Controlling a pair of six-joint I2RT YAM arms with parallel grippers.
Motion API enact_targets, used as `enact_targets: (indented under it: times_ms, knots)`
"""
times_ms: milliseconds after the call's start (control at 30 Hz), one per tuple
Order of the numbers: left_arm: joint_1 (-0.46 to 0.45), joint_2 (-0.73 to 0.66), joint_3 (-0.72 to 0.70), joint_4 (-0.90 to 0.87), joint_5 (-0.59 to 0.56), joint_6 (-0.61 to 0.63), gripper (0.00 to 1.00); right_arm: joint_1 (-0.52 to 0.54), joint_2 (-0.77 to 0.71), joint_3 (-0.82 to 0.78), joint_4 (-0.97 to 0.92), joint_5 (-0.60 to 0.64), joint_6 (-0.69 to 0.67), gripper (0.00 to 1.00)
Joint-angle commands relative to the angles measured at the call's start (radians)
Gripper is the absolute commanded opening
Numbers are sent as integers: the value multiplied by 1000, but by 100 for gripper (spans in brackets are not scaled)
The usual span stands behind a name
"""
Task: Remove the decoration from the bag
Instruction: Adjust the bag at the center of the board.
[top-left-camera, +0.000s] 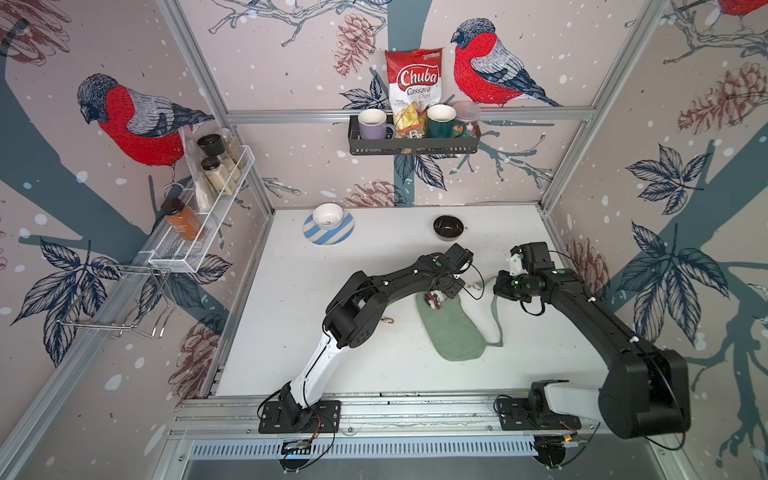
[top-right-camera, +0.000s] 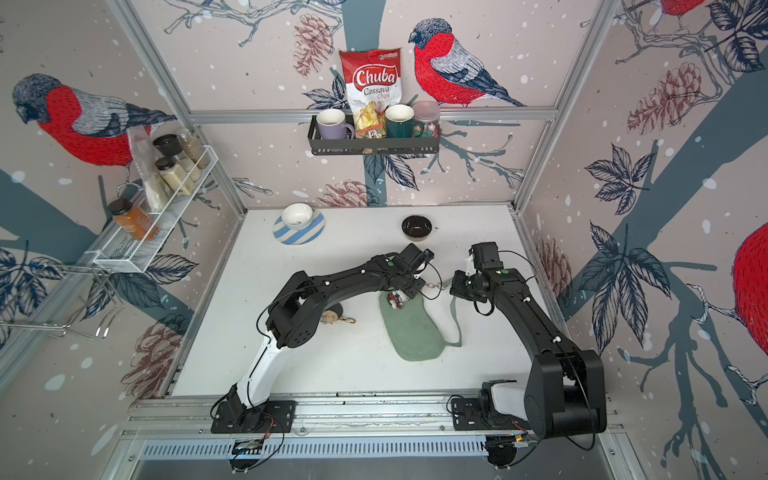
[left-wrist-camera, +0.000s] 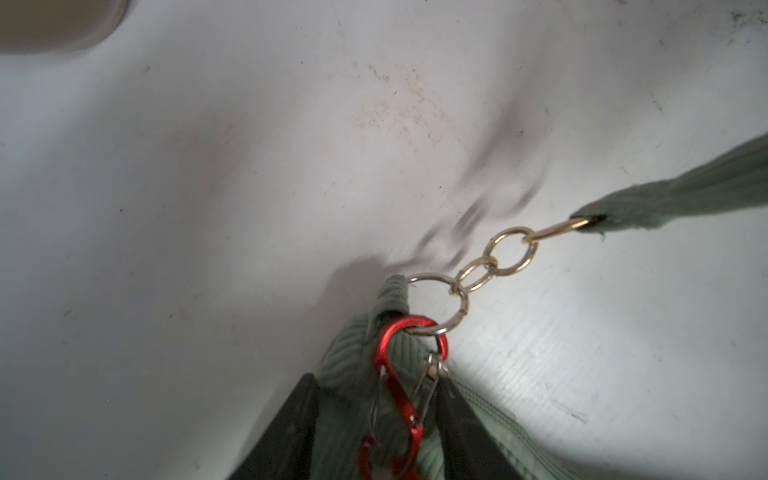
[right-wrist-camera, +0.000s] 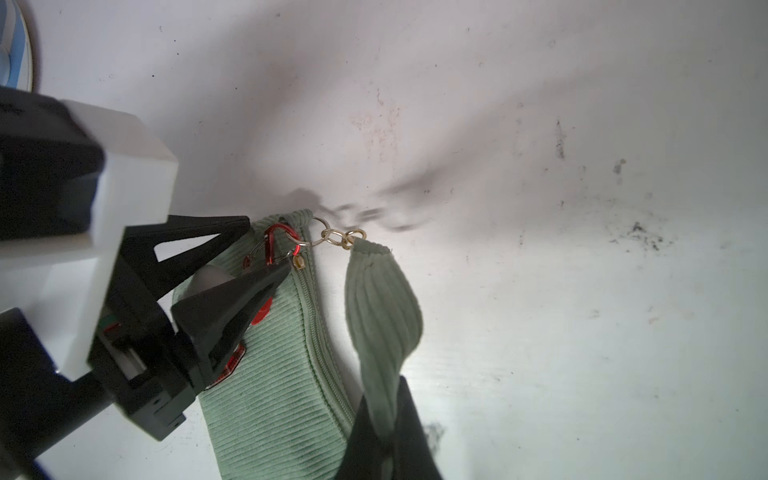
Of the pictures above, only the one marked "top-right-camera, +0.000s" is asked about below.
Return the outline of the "red white bear charm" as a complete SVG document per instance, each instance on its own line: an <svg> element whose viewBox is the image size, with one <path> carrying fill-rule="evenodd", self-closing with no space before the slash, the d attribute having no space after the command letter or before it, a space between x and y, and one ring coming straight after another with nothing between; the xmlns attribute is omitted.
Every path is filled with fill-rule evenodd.
<svg viewBox="0 0 768 480"><path fill-rule="evenodd" d="M396 310L402 310L405 303L408 302L410 298L402 291L391 291L387 294L387 301L389 305Z"/></svg>

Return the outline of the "green corduroy bag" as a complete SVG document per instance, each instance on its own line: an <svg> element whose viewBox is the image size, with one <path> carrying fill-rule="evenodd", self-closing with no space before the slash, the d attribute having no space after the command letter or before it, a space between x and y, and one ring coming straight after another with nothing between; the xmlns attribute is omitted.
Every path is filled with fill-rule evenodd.
<svg viewBox="0 0 768 480"><path fill-rule="evenodd" d="M407 362L425 362L437 359L447 347L461 348L463 334L457 318L456 299L448 304L458 340L448 342L433 318L425 308L426 300L422 296L405 303L402 310L393 309L383 292L378 297L378 304L384 326L391 344L398 356Z"/></svg>

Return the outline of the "dark plush doll keychain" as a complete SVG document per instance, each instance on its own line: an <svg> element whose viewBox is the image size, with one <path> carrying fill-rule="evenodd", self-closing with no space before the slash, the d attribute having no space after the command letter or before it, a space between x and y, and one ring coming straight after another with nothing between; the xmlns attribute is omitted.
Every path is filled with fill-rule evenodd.
<svg viewBox="0 0 768 480"><path fill-rule="evenodd" d="M344 309L341 304L335 304L326 309L322 314L320 321L326 325L332 325L335 323L348 323L355 324L356 320L352 317L344 314Z"/></svg>

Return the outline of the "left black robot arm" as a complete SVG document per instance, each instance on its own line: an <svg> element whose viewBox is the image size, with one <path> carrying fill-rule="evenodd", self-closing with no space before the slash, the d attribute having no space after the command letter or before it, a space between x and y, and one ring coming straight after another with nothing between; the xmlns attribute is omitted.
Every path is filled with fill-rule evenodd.
<svg viewBox="0 0 768 480"><path fill-rule="evenodd" d="M261 346L243 378L227 393L229 405L250 410L266 403L287 353L306 344L330 307L361 294L400 291L410 299L426 284L420 275L434 253L413 243L399 253L380 254L360 266L329 275L294 273L262 315Z"/></svg>

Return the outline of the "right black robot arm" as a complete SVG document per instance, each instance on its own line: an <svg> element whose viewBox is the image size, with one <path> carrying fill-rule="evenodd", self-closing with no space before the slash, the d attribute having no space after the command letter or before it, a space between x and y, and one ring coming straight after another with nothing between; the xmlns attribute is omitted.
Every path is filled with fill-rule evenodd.
<svg viewBox="0 0 768 480"><path fill-rule="evenodd" d="M607 407L600 356L578 347L555 326L522 274L504 266L496 243L474 244L469 253L475 272L456 271L450 294L490 303L513 327L531 360L525 384L509 380L483 388L489 406L526 421L542 439L604 432Z"/></svg>

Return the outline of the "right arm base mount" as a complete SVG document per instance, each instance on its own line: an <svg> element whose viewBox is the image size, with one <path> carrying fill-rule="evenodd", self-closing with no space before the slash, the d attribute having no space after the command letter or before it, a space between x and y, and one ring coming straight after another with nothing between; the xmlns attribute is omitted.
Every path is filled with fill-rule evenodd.
<svg viewBox="0 0 768 480"><path fill-rule="evenodd" d="M456 431L528 431L524 394L525 386L517 380L492 380L475 397L451 395L445 408Z"/></svg>

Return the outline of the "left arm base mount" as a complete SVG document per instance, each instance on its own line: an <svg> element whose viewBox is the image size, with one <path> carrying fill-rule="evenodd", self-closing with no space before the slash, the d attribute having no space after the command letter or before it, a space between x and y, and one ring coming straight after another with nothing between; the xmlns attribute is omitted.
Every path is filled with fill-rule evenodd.
<svg viewBox="0 0 768 480"><path fill-rule="evenodd" d="M289 433L295 419L297 402L268 400L257 407L247 407L233 385L211 408L213 434L266 433L269 428Z"/></svg>

